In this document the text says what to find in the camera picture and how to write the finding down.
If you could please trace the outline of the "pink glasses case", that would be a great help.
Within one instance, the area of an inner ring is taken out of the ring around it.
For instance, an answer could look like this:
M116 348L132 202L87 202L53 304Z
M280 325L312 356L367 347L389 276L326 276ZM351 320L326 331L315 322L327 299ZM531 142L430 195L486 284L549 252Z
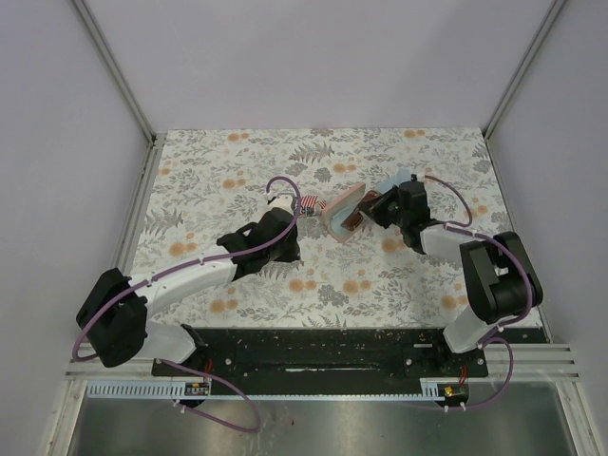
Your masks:
M353 187L331 200L321 213L321 219L330 236L339 243L350 239L364 226L364 220L355 232L341 227L341 222L353 211L359 201L367 194L367 185L357 182Z

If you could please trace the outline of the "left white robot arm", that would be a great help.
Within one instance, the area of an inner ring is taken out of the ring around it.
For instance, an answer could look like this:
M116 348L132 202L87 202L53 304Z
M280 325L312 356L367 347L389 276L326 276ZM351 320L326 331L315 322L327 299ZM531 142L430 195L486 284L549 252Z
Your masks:
M148 354L173 361L186 375L202 371L206 353L192 332L155 323L152 316L189 295L255 275L271 262L298 261L299 213L299 197L280 194L259 221L220 237L199 257L159 273L127 276L118 268L102 273L76 314L95 357L115 368Z

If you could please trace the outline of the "blue cleaning cloth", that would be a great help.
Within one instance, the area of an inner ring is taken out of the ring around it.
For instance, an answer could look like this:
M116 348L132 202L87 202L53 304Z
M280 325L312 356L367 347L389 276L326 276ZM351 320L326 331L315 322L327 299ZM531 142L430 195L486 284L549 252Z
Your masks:
M399 169L395 174L391 175L385 180L377 183L375 186L375 190L384 195L387 193L393 186L398 187L401 183L411 180L411 172L407 168Z

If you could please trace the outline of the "brown sunglasses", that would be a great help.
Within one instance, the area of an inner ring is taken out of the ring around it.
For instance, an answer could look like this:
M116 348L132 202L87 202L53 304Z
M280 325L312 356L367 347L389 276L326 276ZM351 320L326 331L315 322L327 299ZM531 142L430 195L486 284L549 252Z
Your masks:
M355 232L363 222L364 215L361 213L360 205L362 203L368 203L375 200L380 196L380 193L376 190L370 190L367 194L359 201L353 211L341 222L341 227L346 229L348 232Z

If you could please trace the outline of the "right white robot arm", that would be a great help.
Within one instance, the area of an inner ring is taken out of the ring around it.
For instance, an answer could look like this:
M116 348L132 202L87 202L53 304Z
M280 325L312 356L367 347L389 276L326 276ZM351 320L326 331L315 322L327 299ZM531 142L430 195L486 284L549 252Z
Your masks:
M445 345L432 353L439 373L456 374L466 365L466 352L542 303L542 285L519 235L507 231L490 236L473 231L469 222L434 218L425 183L416 176L382 182L362 198L358 209L383 228L398 227L416 253L462 267L468 306L444 328Z

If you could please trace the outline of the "flag pattern glasses case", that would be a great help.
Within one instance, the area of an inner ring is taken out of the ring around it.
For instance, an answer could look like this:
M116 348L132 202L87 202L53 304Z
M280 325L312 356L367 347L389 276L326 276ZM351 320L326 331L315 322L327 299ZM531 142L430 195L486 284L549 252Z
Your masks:
M300 199L300 216L305 218L319 217L325 207L326 201L319 196L303 196Z

